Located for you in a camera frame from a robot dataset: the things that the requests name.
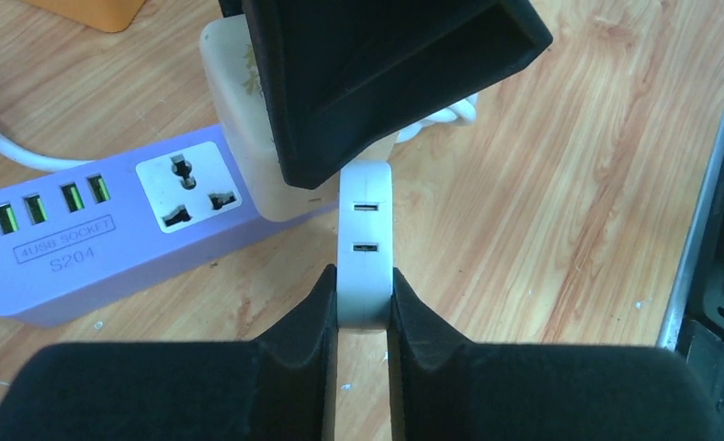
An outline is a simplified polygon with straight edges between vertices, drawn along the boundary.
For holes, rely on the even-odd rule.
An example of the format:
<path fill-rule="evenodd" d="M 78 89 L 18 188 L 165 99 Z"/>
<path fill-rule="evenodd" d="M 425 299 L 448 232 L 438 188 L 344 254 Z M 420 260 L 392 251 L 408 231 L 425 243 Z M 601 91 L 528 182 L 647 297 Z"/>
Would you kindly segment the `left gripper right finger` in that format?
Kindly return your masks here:
<path fill-rule="evenodd" d="M 650 346 L 470 340 L 393 274 L 396 440 L 720 440 L 718 414 L 676 353 Z"/>

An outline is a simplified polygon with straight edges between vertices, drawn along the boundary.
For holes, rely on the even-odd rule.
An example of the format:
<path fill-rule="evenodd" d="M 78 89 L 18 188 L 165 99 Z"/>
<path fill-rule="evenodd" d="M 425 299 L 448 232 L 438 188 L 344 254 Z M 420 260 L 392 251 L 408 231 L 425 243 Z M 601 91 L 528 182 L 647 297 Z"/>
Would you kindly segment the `beige dragon cube adapter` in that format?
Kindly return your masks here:
<path fill-rule="evenodd" d="M 290 221 L 334 204 L 338 174 L 314 190 L 283 180 L 244 16 L 210 22 L 199 50 L 224 138 L 259 214 Z"/>

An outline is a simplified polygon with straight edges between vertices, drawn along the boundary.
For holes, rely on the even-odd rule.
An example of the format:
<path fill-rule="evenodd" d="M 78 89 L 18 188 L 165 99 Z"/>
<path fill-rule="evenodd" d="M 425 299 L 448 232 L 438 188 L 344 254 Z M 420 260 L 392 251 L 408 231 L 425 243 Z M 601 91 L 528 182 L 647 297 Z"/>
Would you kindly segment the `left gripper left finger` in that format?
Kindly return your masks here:
<path fill-rule="evenodd" d="M 250 341 L 62 343 L 0 403 L 0 440 L 331 440 L 336 269 Z"/>

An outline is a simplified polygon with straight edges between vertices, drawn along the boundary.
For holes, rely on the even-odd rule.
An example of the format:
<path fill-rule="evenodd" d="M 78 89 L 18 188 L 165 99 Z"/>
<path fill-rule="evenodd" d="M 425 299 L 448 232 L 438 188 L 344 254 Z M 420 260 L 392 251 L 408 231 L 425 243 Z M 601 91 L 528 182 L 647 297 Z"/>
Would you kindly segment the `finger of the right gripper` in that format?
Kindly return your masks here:
<path fill-rule="evenodd" d="M 314 189 L 373 142 L 517 74 L 553 41 L 527 1 L 223 1 L 253 43 L 279 171 Z"/>

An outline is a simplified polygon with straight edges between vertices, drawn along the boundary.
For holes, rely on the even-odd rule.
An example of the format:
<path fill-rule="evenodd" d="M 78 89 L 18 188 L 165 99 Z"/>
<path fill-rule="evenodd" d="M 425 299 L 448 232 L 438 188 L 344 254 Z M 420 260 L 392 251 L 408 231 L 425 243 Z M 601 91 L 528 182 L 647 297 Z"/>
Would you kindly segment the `orange power strip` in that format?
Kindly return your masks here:
<path fill-rule="evenodd" d="M 126 29 L 145 0 L 23 0 L 23 3 L 106 33 Z"/>

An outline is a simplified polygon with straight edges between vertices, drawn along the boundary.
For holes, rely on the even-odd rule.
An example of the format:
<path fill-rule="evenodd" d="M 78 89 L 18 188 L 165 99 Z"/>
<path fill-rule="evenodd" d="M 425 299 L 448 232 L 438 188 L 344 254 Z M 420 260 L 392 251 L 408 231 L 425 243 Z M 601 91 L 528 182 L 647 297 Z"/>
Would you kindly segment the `purple USB power strip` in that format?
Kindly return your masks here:
<path fill-rule="evenodd" d="M 218 126 L 0 189 L 0 317 L 69 322 L 288 228 Z"/>

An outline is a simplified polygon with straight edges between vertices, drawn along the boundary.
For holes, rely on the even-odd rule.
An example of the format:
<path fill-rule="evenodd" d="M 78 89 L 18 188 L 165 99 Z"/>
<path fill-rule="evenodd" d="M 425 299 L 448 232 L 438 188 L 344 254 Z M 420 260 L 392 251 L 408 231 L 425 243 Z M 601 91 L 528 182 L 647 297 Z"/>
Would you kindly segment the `white USB charger plug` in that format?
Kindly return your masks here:
<path fill-rule="evenodd" d="M 390 322 L 393 295 L 393 185 L 385 161 L 356 160 L 340 172 L 337 322 L 373 333 Z"/>

